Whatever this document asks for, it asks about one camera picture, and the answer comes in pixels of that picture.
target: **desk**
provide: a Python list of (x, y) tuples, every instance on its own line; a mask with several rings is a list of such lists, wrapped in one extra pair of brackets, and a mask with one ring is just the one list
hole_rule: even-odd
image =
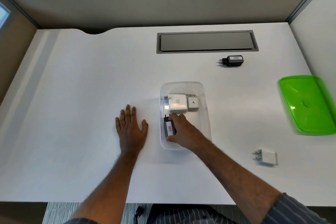
[[(259, 52), (240, 52), (238, 68), (217, 66), (229, 52), (156, 54), (158, 32), (225, 30), (253, 30)], [(281, 104), (277, 81), (299, 74), (310, 71), (287, 23), (38, 30), (0, 110), (0, 200), (84, 200), (119, 154), (114, 118), (129, 103), (149, 133), (127, 202), (233, 204), (195, 155), (159, 142), (160, 87), (198, 81), (219, 148), (302, 203), (335, 206), (336, 137), (294, 134)], [(279, 166), (258, 164), (260, 148)]]

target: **person's left arm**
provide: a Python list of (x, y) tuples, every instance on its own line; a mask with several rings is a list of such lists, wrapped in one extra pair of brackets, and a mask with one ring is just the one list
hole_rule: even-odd
[(120, 140), (121, 153), (112, 170), (90, 196), (78, 207), (70, 219), (85, 218), (100, 224), (121, 222), (132, 171), (140, 150), (145, 144), (148, 124), (142, 121), (139, 129), (136, 108), (127, 105), (121, 110), (115, 126)]

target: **green plastic lid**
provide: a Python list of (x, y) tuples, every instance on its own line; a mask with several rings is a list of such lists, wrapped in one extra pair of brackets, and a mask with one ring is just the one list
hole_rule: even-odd
[(335, 107), (321, 78), (297, 75), (279, 80), (279, 86), (294, 118), (305, 134), (334, 134)]

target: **striped shirt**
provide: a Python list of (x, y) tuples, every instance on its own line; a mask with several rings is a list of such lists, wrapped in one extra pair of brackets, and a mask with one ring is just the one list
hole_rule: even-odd
[[(168, 209), (155, 216), (154, 219), (151, 219), (150, 214), (147, 224), (237, 224), (209, 208)], [(65, 224), (98, 223), (85, 218), (75, 218)], [(283, 194), (266, 214), (262, 224), (328, 224), (328, 222), (294, 198)]]

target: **sleeve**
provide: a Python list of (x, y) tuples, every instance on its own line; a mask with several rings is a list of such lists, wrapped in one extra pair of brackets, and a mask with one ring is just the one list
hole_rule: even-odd
[(86, 218), (74, 218), (70, 219), (64, 224), (99, 224), (98, 222)]
[(287, 194), (281, 195), (265, 216), (263, 224), (328, 224)]

